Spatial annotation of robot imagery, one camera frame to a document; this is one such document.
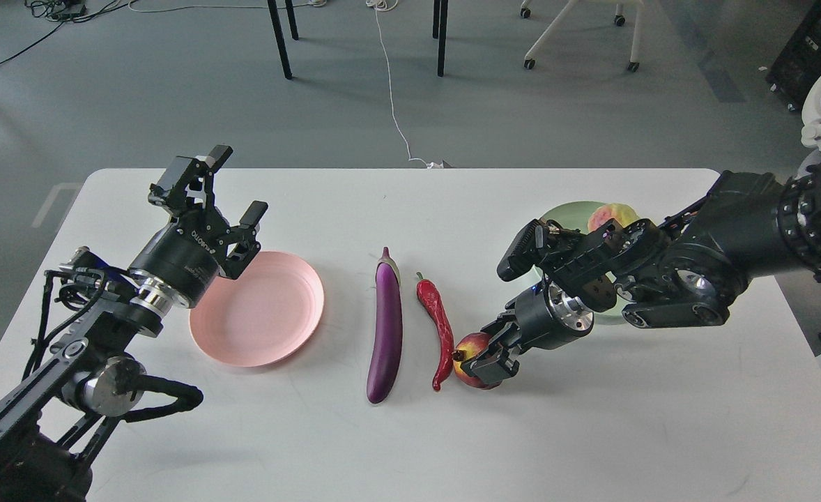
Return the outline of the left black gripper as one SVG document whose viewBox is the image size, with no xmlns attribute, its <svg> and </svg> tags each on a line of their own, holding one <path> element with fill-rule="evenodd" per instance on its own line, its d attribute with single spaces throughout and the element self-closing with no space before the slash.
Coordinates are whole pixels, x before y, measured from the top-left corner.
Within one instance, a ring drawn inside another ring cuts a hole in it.
<svg viewBox="0 0 821 502">
<path fill-rule="evenodd" d="M 216 277 L 238 279 L 261 249 L 256 235 L 267 202 L 252 201 L 234 227 L 214 206 L 214 175 L 232 153 L 218 145 L 208 155 L 177 156 L 149 188 L 150 204 L 184 214 L 153 235 L 129 274 L 165 283 L 185 308 L 194 308 Z"/>
</svg>

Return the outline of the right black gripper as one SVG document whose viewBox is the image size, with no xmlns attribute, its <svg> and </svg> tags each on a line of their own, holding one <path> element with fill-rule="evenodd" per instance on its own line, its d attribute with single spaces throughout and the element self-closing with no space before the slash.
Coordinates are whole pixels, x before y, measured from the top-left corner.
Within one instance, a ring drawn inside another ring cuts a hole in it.
<svg viewBox="0 0 821 502">
<path fill-rule="evenodd" d="M 491 339 L 487 348 L 461 363 L 461 380 L 472 388 L 495 388 L 515 377 L 519 362 L 509 356 L 491 356 L 503 351 L 521 355 L 525 351 L 553 350 L 591 333 L 593 312 L 550 280 L 524 290 L 506 306 L 498 318 L 480 333 Z M 489 357 L 475 359 L 486 353 Z"/>
</svg>

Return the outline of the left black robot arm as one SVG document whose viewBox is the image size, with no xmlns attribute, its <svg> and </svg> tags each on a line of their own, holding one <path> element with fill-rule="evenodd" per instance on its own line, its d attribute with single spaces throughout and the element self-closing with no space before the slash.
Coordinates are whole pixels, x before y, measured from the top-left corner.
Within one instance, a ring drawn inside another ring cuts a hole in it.
<svg viewBox="0 0 821 502">
<path fill-rule="evenodd" d="M 235 226 L 214 204 L 213 179 L 232 155 L 219 145 L 178 156 L 147 200 L 169 214 L 126 269 L 86 247 L 45 271 L 40 330 L 19 385 L 0 399 L 0 501 L 83 501 L 90 467 L 121 423 L 188 412 L 194 386 L 151 376 L 127 353 L 156 337 L 175 306 L 194 308 L 217 277 L 236 279 L 260 251 L 267 203 Z"/>
</svg>

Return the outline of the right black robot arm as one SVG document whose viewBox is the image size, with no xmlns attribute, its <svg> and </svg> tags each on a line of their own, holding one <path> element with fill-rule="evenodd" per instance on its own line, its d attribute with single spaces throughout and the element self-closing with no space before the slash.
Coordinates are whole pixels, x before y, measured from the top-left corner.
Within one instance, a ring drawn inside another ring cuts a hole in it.
<svg viewBox="0 0 821 502">
<path fill-rule="evenodd" d="M 497 386 L 518 374 L 518 357 L 557 349 L 591 333 L 593 315 L 625 300 L 637 328 L 720 326 L 755 277 L 808 269 L 821 282 L 821 162 L 780 184 L 773 175 L 723 172 L 706 196 L 660 225 L 609 220 L 595 231 L 531 220 L 497 273 L 504 282 L 532 268 L 524 290 L 464 349 L 461 375 Z"/>
</svg>

